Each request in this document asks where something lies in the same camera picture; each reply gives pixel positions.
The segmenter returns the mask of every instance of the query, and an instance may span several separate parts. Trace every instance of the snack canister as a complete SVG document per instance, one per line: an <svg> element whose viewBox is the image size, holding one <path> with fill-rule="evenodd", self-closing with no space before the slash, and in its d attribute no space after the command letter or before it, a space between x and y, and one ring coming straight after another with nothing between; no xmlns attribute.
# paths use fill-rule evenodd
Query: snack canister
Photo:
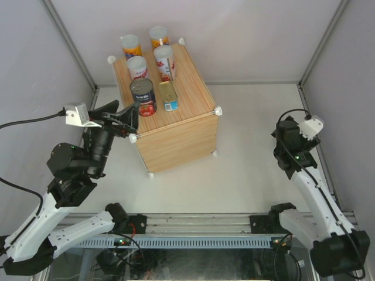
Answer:
<svg viewBox="0 0 375 281"><path fill-rule="evenodd" d="M147 78L147 62L144 57L134 56L127 60L127 67L132 80L139 78Z"/></svg>
<svg viewBox="0 0 375 281"><path fill-rule="evenodd" d="M135 35L126 35L120 38L122 44L122 50L124 51L125 58L128 60L134 56L141 56L142 50L139 44L138 37Z"/></svg>
<svg viewBox="0 0 375 281"><path fill-rule="evenodd" d="M163 45L169 45L168 33L166 28L162 26L156 26L149 31L151 42L152 42L152 49L155 50L159 47L160 39L163 41Z"/></svg>
<svg viewBox="0 0 375 281"><path fill-rule="evenodd" d="M176 79L176 65L172 47L168 45L157 47L154 50L154 57L162 81Z"/></svg>
<svg viewBox="0 0 375 281"><path fill-rule="evenodd" d="M161 82L159 84L159 93L164 103L165 111L178 109L178 98L171 81Z"/></svg>
<svg viewBox="0 0 375 281"><path fill-rule="evenodd" d="M156 107L154 87L152 81L147 78L134 80L130 84L130 91L134 101L139 101L140 116L151 116L158 109Z"/></svg>

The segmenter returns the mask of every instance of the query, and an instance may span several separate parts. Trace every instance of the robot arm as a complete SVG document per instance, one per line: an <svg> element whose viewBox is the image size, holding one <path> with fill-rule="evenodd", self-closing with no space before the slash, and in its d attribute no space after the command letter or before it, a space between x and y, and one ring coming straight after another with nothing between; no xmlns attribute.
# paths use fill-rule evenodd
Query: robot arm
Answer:
<svg viewBox="0 0 375 281"><path fill-rule="evenodd" d="M0 238L0 252L8 256L3 264L7 275L36 274L81 241L112 230L121 232L126 227L128 215L115 203L86 221L54 231L97 186L91 179L105 176L114 137L125 138L137 132L139 104L116 112L118 106L119 102L113 101L91 112L85 104L65 107L67 124L88 128L84 147L60 143L52 150L47 165L54 179L43 196L43 205L13 234Z"/></svg>
<svg viewBox="0 0 375 281"><path fill-rule="evenodd" d="M356 231L333 200L310 150L320 143L323 128L318 117L298 124L289 116L272 133L274 156L303 195L315 221L312 225L291 203L271 207L273 225L294 234L310 251L315 270L322 277L363 269L370 245L365 231Z"/></svg>

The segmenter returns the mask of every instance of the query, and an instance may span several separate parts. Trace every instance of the wooden cabinet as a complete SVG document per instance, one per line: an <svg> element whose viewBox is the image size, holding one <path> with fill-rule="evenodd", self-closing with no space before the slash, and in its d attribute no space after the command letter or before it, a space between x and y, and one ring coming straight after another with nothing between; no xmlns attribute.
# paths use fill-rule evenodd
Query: wooden cabinet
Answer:
<svg viewBox="0 0 375 281"><path fill-rule="evenodd" d="M175 167L216 150L217 107L184 45L173 44L177 77L173 86L179 108L165 111L158 85L161 81L152 51L145 52L149 79L154 84L158 110L152 116L139 116L139 128L132 136L150 173ZM113 63L124 106L132 104L132 82L125 57Z"/></svg>

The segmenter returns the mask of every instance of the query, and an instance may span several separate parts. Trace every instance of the gray wall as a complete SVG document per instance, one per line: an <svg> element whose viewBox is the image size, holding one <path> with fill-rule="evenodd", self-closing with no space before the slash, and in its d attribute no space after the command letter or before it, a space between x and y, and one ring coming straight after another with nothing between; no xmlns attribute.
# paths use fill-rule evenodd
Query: gray wall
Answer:
<svg viewBox="0 0 375 281"><path fill-rule="evenodd" d="M306 85L345 210L375 242L375 1L351 1ZM374 272L375 247L367 258Z"/></svg>
<svg viewBox="0 0 375 281"><path fill-rule="evenodd" d="M39 1L2 1L0 26L0 124L90 101L90 87ZM51 150L59 142L77 143L80 135L62 117L2 129L0 176L44 193L52 179L46 167ZM0 235L16 230L38 203L35 196L1 184ZM13 278L0 270L0 280Z"/></svg>
<svg viewBox="0 0 375 281"><path fill-rule="evenodd" d="M340 0L52 0L98 85L115 84L107 57L120 37L162 25L180 37L206 82L298 81Z"/></svg>

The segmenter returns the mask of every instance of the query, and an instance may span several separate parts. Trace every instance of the pringles can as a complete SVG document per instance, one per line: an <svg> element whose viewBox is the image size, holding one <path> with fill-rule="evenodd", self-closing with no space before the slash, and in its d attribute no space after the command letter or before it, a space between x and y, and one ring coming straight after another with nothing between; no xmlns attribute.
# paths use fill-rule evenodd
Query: pringles can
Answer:
<svg viewBox="0 0 375 281"><path fill-rule="evenodd" d="M134 101L139 101L140 116L151 116L158 109L156 107L154 87L147 78L134 80L130 84L130 91Z"/></svg>
<svg viewBox="0 0 375 281"><path fill-rule="evenodd" d="M163 45L169 45L168 33L166 28L162 26L156 26L149 31L152 49L155 50L161 45L160 41L163 42Z"/></svg>
<svg viewBox="0 0 375 281"><path fill-rule="evenodd" d="M141 56L142 50L141 45L139 44L138 37L135 35L126 35L120 38L122 50L124 51L126 60L134 56Z"/></svg>
<svg viewBox="0 0 375 281"><path fill-rule="evenodd" d="M147 62L144 57L134 56L127 60L127 67L132 80L139 78L147 78Z"/></svg>
<svg viewBox="0 0 375 281"><path fill-rule="evenodd" d="M172 47L168 45L157 47L154 50L154 57L162 81L176 79L176 65Z"/></svg>

